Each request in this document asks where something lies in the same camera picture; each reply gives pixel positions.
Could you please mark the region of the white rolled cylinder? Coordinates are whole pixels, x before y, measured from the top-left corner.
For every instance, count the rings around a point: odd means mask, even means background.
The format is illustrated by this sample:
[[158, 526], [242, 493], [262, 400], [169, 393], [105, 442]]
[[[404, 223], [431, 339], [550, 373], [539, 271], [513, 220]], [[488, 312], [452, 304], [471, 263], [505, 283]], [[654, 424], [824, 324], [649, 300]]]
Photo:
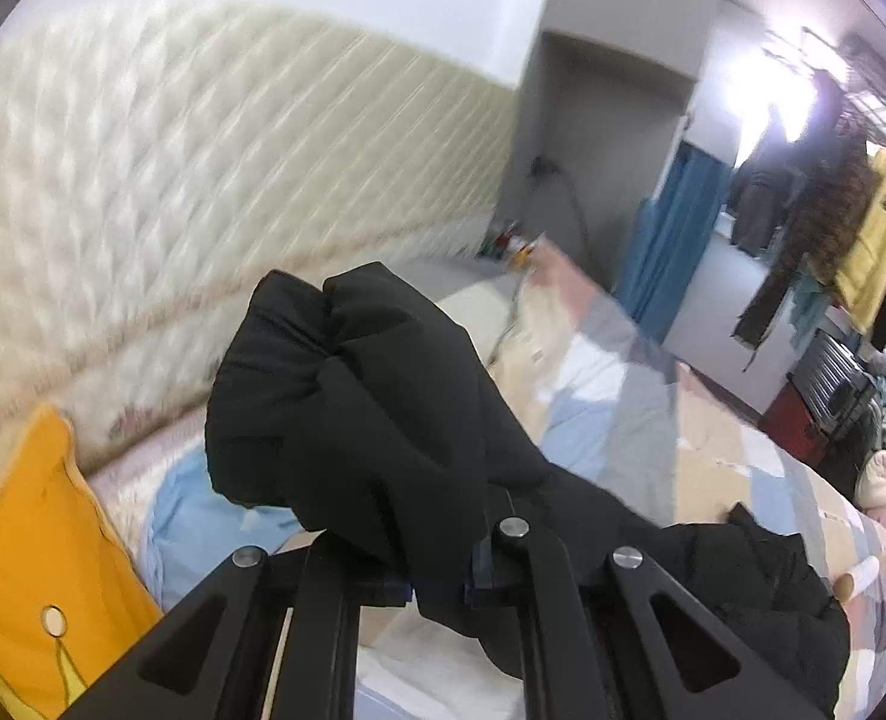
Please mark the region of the white rolled cylinder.
[[847, 605], [848, 601], [868, 589], [878, 575], [879, 559], [876, 556], [867, 557], [837, 577], [834, 595], [842, 605]]

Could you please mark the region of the black puffer jacket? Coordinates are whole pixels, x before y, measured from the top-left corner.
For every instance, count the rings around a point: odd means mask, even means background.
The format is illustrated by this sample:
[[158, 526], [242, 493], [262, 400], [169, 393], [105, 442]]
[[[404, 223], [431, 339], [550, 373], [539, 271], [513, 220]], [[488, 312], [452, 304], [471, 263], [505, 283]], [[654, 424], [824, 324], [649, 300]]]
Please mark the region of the black puffer jacket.
[[[423, 616], [484, 652], [500, 621], [466, 596], [480, 493], [505, 491], [555, 530], [580, 527], [596, 502], [663, 528], [550, 463], [466, 330], [379, 263], [318, 286], [277, 270], [262, 278], [215, 376], [205, 453], [218, 494], [287, 507], [303, 527], [390, 564]], [[847, 616], [824, 588], [821, 718], [850, 655]]]

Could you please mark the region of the brown plaid hanging scarf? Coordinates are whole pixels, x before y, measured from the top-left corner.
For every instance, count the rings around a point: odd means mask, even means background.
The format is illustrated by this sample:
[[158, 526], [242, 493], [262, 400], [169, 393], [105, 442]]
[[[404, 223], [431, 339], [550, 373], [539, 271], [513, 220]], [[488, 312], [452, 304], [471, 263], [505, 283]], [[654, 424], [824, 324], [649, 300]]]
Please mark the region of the brown plaid hanging scarf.
[[836, 273], [863, 223], [877, 183], [866, 154], [866, 128], [853, 121], [834, 137], [829, 156], [819, 158], [807, 176], [775, 262], [736, 323], [734, 340], [747, 349], [764, 343], [801, 268], [824, 281]]

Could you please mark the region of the cream fluffy garment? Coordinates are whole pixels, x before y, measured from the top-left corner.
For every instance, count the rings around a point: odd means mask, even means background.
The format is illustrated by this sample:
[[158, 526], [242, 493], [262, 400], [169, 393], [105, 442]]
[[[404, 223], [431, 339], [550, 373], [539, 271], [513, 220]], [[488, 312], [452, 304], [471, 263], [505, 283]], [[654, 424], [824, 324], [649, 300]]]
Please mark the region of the cream fluffy garment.
[[866, 462], [855, 484], [855, 505], [863, 512], [886, 511], [886, 450]]

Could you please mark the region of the cream quilted headboard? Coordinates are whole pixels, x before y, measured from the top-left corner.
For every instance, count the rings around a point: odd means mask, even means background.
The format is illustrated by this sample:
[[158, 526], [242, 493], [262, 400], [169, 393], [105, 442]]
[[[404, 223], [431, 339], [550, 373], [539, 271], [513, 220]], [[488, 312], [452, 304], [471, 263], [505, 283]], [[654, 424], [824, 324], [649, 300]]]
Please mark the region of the cream quilted headboard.
[[0, 37], [0, 484], [45, 403], [89, 472], [199, 403], [265, 271], [474, 250], [514, 114], [484, 73], [274, 5]]

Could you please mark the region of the blue curtain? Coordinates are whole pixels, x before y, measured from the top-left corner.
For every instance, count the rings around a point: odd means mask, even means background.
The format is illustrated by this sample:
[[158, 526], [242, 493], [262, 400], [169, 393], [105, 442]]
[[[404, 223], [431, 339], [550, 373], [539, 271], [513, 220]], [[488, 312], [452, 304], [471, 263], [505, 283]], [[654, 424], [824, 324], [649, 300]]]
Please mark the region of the blue curtain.
[[731, 174], [729, 164], [681, 142], [660, 195], [638, 208], [615, 299], [653, 340], [663, 341], [676, 320]]

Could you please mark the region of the pastel patchwork quilt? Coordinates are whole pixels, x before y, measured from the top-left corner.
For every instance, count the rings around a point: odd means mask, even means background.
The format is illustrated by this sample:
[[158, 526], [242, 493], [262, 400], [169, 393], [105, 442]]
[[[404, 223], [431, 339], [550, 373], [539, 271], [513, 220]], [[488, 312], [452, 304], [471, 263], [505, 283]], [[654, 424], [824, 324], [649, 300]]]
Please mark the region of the pastel patchwork quilt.
[[[638, 330], [565, 255], [531, 273], [482, 260], [407, 260], [396, 273], [468, 330], [546, 457], [660, 525], [718, 522], [744, 505], [800, 535], [829, 582], [863, 559], [879, 575], [843, 605], [852, 655], [836, 712], [886, 710], [886, 532], [813, 468], [726, 408], [695, 372]], [[93, 473], [91, 486], [134, 557], [164, 475], [202, 445], [189, 411]]]

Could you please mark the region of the light blue pillow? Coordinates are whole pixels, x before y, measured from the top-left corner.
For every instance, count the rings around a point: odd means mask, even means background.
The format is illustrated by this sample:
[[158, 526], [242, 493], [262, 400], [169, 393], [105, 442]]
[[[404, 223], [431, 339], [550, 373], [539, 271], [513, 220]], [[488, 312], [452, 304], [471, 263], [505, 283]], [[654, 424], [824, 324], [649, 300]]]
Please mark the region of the light blue pillow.
[[198, 445], [164, 475], [143, 527], [137, 571], [169, 611], [238, 548], [276, 554], [311, 538], [290, 509], [248, 509], [215, 493]]

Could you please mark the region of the metal ceiling clothes rack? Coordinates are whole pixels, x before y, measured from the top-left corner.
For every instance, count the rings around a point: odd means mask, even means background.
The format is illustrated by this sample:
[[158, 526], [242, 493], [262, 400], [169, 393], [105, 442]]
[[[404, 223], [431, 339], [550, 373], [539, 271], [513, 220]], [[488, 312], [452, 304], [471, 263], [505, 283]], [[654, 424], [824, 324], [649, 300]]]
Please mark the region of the metal ceiling clothes rack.
[[764, 52], [798, 73], [829, 73], [845, 107], [866, 122], [871, 142], [886, 146], [886, 60], [863, 37], [848, 34], [839, 47], [806, 26], [783, 34], [769, 29]]

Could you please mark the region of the grey wall cabinet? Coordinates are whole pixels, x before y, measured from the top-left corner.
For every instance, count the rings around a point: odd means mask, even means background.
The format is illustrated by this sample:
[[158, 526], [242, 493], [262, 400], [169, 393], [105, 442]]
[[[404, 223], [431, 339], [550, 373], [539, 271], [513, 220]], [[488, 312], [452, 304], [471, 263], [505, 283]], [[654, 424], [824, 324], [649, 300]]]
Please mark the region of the grey wall cabinet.
[[612, 286], [660, 192], [718, 0], [546, 0], [495, 216]]

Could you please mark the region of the yellow hanging jacket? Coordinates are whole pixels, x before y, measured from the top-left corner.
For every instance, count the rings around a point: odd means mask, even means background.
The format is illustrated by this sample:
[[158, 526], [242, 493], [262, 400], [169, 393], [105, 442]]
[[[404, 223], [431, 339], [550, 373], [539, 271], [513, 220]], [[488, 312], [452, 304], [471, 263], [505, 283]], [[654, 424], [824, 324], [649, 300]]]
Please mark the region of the yellow hanging jacket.
[[886, 296], [886, 148], [873, 154], [871, 169], [878, 179], [875, 192], [834, 278], [837, 302], [860, 333], [873, 327]]

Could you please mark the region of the teal hanging cloth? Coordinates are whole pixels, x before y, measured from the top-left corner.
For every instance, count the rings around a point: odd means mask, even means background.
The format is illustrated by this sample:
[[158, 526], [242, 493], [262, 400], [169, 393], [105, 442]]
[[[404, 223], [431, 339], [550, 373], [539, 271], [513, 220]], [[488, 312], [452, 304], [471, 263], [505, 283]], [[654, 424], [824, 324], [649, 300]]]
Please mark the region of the teal hanging cloth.
[[791, 291], [790, 323], [793, 327], [791, 346], [804, 351], [809, 346], [825, 312], [834, 305], [834, 294], [813, 275], [801, 275]]

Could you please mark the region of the grey hard suitcase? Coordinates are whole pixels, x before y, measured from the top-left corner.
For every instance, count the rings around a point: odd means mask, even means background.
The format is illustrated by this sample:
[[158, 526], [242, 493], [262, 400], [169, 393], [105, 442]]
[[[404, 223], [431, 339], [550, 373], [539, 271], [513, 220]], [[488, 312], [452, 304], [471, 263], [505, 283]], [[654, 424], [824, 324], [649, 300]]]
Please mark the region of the grey hard suitcase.
[[876, 395], [875, 381], [860, 358], [825, 330], [814, 333], [788, 380], [829, 439], [847, 433]]

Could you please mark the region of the dark grey hanging coat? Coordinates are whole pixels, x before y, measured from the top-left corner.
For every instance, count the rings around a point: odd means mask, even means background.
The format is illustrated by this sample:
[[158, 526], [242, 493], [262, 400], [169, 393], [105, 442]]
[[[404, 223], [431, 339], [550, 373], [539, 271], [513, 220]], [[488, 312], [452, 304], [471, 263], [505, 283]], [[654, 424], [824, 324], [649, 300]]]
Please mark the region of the dark grey hanging coat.
[[728, 210], [734, 223], [729, 243], [757, 259], [774, 240], [790, 208], [795, 185], [806, 172], [806, 146], [790, 142], [777, 115], [736, 172]]

